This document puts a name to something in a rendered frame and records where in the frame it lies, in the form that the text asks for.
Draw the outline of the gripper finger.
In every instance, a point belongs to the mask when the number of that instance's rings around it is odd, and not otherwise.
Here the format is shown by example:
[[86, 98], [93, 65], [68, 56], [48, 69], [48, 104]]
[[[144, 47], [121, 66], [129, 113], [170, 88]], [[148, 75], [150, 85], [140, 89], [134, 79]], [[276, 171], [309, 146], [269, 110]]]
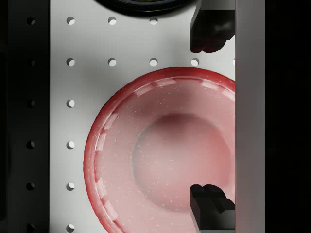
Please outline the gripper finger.
[[214, 53], [235, 35], [235, 10], [199, 10], [190, 29], [193, 53]]
[[235, 204], [215, 185], [192, 185], [190, 208], [197, 231], [235, 230]]

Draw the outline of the black plate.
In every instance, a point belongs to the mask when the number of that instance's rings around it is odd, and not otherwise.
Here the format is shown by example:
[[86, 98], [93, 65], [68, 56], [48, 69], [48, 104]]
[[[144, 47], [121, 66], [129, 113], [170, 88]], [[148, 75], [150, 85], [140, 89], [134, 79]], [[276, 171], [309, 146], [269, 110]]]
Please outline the black plate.
[[194, 0], [95, 0], [113, 9], [132, 12], [166, 11], [187, 5]]

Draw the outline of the red plate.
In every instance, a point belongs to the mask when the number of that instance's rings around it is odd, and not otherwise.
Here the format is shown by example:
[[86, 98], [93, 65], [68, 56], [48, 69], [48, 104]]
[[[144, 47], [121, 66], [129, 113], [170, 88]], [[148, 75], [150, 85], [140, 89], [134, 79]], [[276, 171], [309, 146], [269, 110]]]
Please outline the red plate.
[[235, 199], [235, 82], [194, 67], [134, 79], [98, 113], [83, 169], [107, 233], [195, 233], [192, 185]]

